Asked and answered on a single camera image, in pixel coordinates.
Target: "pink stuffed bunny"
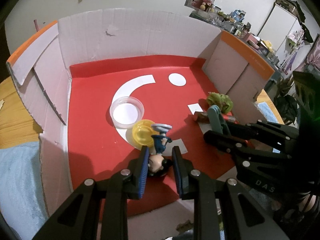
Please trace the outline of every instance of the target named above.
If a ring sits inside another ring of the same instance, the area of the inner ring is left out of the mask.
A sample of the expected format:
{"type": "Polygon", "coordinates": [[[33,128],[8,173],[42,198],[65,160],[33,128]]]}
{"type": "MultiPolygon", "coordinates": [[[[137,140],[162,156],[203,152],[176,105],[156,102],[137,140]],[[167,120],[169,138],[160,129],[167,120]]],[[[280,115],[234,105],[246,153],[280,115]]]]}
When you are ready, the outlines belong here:
{"type": "Polygon", "coordinates": [[[203,8],[207,8],[207,5],[208,6],[211,6],[212,5],[212,0],[195,0],[192,2],[191,4],[193,7],[195,8],[198,8],[198,9],[201,9],[203,10],[203,8]]]}

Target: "pink fabric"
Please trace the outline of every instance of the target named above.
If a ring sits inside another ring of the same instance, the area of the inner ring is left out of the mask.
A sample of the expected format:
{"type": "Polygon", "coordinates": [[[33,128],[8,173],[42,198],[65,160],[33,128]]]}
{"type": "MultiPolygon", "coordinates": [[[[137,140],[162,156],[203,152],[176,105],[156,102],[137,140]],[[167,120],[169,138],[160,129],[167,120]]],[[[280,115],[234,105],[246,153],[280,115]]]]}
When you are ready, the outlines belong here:
{"type": "Polygon", "coordinates": [[[308,53],[307,58],[295,69],[295,71],[303,71],[306,64],[313,65],[320,71],[320,39],[317,39],[313,48],[308,53]]]}

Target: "yellow plastic cup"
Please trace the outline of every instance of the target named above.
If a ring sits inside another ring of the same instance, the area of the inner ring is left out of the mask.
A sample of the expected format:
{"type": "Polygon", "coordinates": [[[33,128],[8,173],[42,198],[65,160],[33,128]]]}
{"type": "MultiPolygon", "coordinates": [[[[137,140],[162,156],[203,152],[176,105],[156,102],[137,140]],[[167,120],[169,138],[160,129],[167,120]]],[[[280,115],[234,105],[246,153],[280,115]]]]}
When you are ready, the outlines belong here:
{"type": "Polygon", "coordinates": [[[132,137],[137,144],[141,146],[146,145],[148,147],[153,147],[154,142],[151,135],[159,134],[151,128],[151,125],[154,123],[155,122],[151,120],[143,119],[134,124],[132,127],[132,137]]]}

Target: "orange cardboard edge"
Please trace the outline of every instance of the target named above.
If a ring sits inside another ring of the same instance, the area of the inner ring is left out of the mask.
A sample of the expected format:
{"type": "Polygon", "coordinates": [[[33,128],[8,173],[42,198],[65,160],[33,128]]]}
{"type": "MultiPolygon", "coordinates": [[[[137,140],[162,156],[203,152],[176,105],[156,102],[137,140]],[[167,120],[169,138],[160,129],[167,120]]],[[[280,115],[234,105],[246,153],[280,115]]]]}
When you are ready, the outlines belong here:
{"type": "Polygon", "coordinates": [[[275,72],[275,70],[257,52],[231,33],[222,31],[221,40],[248,61],[264,80],[269,80],[275,72]]]}
{"type": "Polygon", "coordinates": [[[17,61],[17,59],[21,56],[21,54],[46,30],[48,30],[50,27],[58,23],[58,21],[53,21],[40,29],[38,32],[33,34],[28,40],[26,40],[19,48],[16,49],[14,53],[11,54],[11,56],[8,58],[7,63],[12,67],[13,64],[17,61]]]}

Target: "red mat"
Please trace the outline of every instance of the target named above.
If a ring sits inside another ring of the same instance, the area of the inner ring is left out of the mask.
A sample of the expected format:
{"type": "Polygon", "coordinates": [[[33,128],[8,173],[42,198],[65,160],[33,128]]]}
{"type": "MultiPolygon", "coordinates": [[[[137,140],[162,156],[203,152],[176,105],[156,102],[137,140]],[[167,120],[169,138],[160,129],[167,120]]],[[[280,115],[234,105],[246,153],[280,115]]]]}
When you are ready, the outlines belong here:
{"type": "MultiPolygon", "coordinates": [[[[127,167],[139,151],[128,144],[113,127],[109,108],[114,94],[127,81],[153,75],[156,83],[136,89],[131,96],[144,105],[143,119],[173,126],[172,140],[182,139],[188,152],[183,158],[195,168],[218,178],[234,166],[231,156],[217,153],[206,144],[188,105],[206,107],[208,92],[217,92],[203,73],[204,59],[180,56],[144,56],[110,59],[73,65],[68,119],[69,165],[73,188],[85,179],[102,180],[127,167]],[[183,75],[184,86],[169,82],[171,73],[183,75]]],[[[164,178],[148,178],[143,198],[128,201],[128,215],[151,211],[179,197],[172,169],[164,178]]]]}

